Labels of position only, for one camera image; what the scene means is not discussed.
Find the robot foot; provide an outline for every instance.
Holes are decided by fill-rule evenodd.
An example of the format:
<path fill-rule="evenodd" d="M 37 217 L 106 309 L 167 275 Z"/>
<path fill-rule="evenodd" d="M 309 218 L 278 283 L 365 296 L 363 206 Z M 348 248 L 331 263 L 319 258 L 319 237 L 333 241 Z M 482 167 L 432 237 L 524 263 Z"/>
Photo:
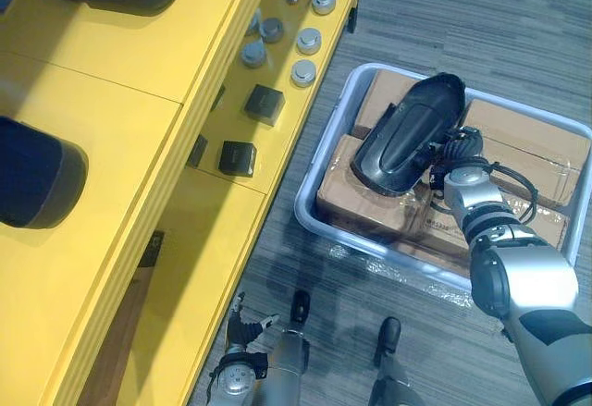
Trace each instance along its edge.
<path fill-rule="evenodd" d="M 374 353 L 374 366 L 380 366 L 380 360 L 385 352 L 394 353 L 401 336 L 401 322 L 394 316 L 389 316 L 382 322 L 378 333 L 378 343 Z"/>

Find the cardboard box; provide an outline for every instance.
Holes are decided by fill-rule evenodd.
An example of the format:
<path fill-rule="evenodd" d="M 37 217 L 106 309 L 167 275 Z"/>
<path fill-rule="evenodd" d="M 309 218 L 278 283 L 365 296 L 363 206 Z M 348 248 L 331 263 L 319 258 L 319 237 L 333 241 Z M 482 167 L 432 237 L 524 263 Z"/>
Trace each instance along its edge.
<path fill-rule="evenodd" d="M 361 140 L 349 135 L 339 140 L 316 194 L 317 209 L 329 223 L 362 231 L 367 238 L 394 241 L 412 235 L 422 226 L 431 190 L 420 183 L 401 197 L 371 191 L 350 167 L 361 144 Z"/>
<path fill-rule="evenodd" d="M 394 71 L 379 70 L 366 93 L 351 135 L 363 140 L 384 115 L 389 104 L 398 104 L 416 82 Z"/>
<path fill-rule="evenodd" d="M 567 205 L 590 149 L 590 140 L 507 108 L 473 100 L 464 125 L 481 130 L 484 156 L 499 161 L 535 185 L 547 207 Z M 492 180 L 523 198 L 528 191 L 513 179 L 494 172 Z"/>
<path fill-rule="evenodd" d="M 516 215 L 522 214 L 529 205 L 527 200 L 509 193 L 504 193 L 503 196 Z M 560 249 L 568 225 L 568 216 L 539 206 L 535 219 L 528 226 L 551 246 Z M 425 215 L 424 224 L 413 238 L 413 242 L 425 252 L 436 253 L 438 260 L 434 264 L 445 257 L 453 265 L 463 267 L 465 269 L 463 273 L 468 275 L 469 248 L 452 215 L 441 213 L 430 207 Z"/>

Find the plastic wrap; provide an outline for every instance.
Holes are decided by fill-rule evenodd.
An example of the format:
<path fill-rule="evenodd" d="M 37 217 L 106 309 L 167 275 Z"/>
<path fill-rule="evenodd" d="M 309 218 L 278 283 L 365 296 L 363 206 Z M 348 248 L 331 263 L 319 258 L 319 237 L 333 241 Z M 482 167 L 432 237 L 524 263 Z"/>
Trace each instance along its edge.
<path fill-rule="evenodd" d="M 359 253 L 340 244 L 332 246 L 328 251 L 328 255 L 330 259 L 334 260 L 347 259 L 361 262 L 367 272 L 406 284 L 457 306 L 465 308 L 473 306 L 471 294 L 466 290 L 456 289 L 448 284 L 426 278 L 426 276 L 409 267 L 395 265 L 383 258 Z"/>

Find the black cable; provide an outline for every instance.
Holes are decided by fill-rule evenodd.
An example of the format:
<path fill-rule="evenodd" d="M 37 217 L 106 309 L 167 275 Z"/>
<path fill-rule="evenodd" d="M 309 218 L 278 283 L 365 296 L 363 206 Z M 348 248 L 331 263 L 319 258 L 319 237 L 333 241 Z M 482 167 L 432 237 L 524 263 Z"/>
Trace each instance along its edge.
<path fill-rule="evenodd" d="M 533 183 L 530 182 L 530 180 L 527 177 L 525 177 L 523 174 L 521 174 L 520 172 L 517 172 L 516 170 L 514 170 L 512 168 L 502 166 L 497 161 L 495 163 L 490 164 L 485 158 L 479 157 L 479 156 L 474 156 L 474 157 L 470 157 L 470 158 L 462 158 L 462 159 L 451 161 L 450 171 L 452 171 L 455 168 L 460 168 L 460 167 L 481 167 L 489 175 L 491 175 L 491 172 L 493 172 L 493 170 L 495 170 L 497 172 L 500 172 L 503 175 L 506 175 L 506 176 L 518 181 L 530 193 L 530 204 L 528 205 L 526 210 L 520 215 L 520 217 L 518 219 L 526 225 L 526 224 L 530 223 L 533 219 L 535 219 L 535 216 L 537 216 L 538 190 L 533 185 Z"/>
<path fill-rule="evenodd" d="M 518 181 L 520 184 L 522 184 L 523 186 L 525 186 L 528 189 L 528 191 L 530 192 L 530 205 L 526 208 L 526 210 L 520 215 L 520 217 L 518 219 L 520 219 L 520 221 L 522 221 L 524 224 L 530 223 L 533 219 L 535 219 L 535 216 L 537 216 L 537 203 L 538 203 L 537 188 L 533 185 L 532 182 L 530 182 L 530 180 L 527 177 L 525 177 L 523 174 L 517 172 L 516 170 L 513 170 L 513 169 L 506 167 L 506 166 L 502 166 L 498 162 L 493 163 L 492 167 L 494 170 L 497 170 L 498 172 L 503 173 L 504 175 L 506 175 L 512 179 L 515 179 L 516 181 Z"/>

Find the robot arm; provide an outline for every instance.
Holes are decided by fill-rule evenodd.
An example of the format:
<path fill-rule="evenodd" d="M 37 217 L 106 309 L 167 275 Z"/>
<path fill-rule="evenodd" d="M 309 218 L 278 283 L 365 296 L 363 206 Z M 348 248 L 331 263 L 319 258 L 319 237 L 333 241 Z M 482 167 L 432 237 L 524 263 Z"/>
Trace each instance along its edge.
<path fill-rule="evenodd" d="M 469 243 L 475 304 L 504 325 L 540 403 L 591 404 L 592 327 L 573 311 L 572 267 L 513 215 L 482 168 L 452 170 L 444 198 Z"/>

